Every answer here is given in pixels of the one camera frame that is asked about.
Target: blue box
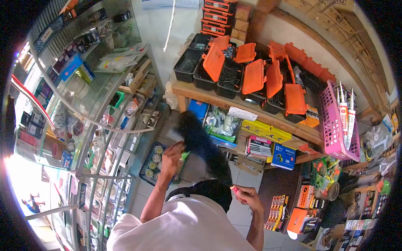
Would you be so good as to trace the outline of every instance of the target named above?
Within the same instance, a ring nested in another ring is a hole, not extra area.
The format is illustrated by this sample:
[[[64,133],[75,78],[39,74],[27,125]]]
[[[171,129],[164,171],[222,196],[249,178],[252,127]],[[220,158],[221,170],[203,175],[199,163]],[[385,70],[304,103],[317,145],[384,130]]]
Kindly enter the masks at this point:
[[[204,121],[205,114],[207,113],[208,110],[208,103],[192,99],[190,101],[188,110],[192,111],[198,118],[199,122],[202,124]]]
[[[287,170],[295,167],[296,150],[274,143],[271,165]]]
[[[60,71],[60,78],[63,81],[66,81],[80,65],[82,65],[81,54],[77,53],[65,63],[64,67]]]
[[[73,155],[66,150],[63,150],[62,159],[60,160],[62,166],[68,170],[71,168],[73,162]]]

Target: paper label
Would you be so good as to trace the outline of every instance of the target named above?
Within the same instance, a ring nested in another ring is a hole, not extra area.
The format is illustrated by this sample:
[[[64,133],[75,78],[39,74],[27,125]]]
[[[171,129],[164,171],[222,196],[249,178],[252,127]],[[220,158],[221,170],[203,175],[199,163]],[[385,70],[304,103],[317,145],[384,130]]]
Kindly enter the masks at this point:
[[[45,33],[43,34],[43,36],[41,37],[41,41],[44,43],[46,42],[46,40],[50,37],[50,35],[53,33],[53,30],[49,27]]]
[[[231,106],[228,112],[229,116],[238,117],[250,121],[255,121],[258,117],[257,114]]]
[[[31,124],[29,126],[29,133],[35,135],[36,134],[36,126]]]

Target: white wall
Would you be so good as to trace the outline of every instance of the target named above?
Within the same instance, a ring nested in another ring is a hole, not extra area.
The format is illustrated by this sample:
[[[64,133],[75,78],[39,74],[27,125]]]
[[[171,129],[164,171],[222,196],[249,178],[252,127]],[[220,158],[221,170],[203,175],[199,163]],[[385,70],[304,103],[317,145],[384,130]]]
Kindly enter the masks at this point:
[[[199,33],[201,29],[202,9],[176,9],[168,48],[163,52],[172,9],[143,10],[139,0],[132,0],[132,5],[141,39],[151,44],[162,84],[165,85],[173,70],[173,60],[177,57],[180,45],[191,33]]]
[[[335,74],[337,82],[340,80],[342,84],[348,84],[351,88],[354,88],[356,94],[355,102],[358,106],[357,112],[363,111],[369,107],[367,99],[362,94],[352,76],[331,53],[310,36],[278,17],[268,15],[258,42],[269,44],[270,40],[280,44],[293,42],[296,48],[304,49],[307,56],[312,57],[316,63],[320,63],[323,68],[328,68],[330,73]]]

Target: hanging product card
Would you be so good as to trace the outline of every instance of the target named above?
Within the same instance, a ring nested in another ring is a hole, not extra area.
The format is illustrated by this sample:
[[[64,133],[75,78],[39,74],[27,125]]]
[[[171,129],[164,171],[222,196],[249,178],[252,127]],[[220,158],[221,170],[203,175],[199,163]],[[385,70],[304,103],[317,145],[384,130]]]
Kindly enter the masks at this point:
[[[228,115],[237,117],[237,118],[247,119],[250,121],[254,121],[258,117],[257,114],[254,114],[254,113],[251,113],[251,112],[248,112],[248,111],[245,111],[245,110],[233,107],[233,106],[230,107]]]

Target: wooden shelf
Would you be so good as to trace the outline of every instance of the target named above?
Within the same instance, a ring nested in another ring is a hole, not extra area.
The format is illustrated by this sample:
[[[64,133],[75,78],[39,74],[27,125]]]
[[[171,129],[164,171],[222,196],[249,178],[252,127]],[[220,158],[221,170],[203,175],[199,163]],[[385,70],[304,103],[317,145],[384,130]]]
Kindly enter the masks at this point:
[[[311,128],[303,124],[294,124],[286,120],[282,113],[275,115],[266,113],[260,108],[260,106],[244,102],[239,96],[236,96],[234,99],[227,99],[218,96],[214,91],[204,91],[202,89],[198,89],[193,83],[177,81],[172,89],[173,93],[178,95],[179,108],[181,112],[186,110],[186,106],[183,104],[184,97],[206,102],[224,109],[229,109],[231,106],[237,107],[239,109],[257,114],[258,121],[272,125],[324,148],[324,139],[323,133],[321,132],[321,126]]]

